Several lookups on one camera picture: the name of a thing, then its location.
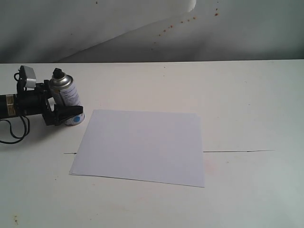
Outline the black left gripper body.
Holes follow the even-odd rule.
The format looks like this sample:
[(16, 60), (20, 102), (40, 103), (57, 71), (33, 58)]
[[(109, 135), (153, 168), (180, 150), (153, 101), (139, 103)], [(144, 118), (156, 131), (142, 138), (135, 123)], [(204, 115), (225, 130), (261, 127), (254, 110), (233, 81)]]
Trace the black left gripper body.
[(27, 90), (25, 80), (19, 80), (15, 107), (22, 116), (41, 114), (47, 126), (55, 125), (55, 114), (48, 101), (51, 97), (49, 80), (36, 83), (33, 90)]

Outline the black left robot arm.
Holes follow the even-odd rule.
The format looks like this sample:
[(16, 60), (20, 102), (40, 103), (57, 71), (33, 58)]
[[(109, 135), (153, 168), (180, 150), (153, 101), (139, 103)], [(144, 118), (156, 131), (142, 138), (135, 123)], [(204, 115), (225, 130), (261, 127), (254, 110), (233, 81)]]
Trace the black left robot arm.
[(52, 97), (49, 81), (36, 83), (33, 90), (25, 89), (25, 82), (17, 82), (17, 93), (0, 96), (0, 117), (8, 119), (18, 116), (41, 114), (46, 125), (61, 125), (68, 119), (83, 113), (83, 107), (54, 105), (52, 110), (49, 99)]

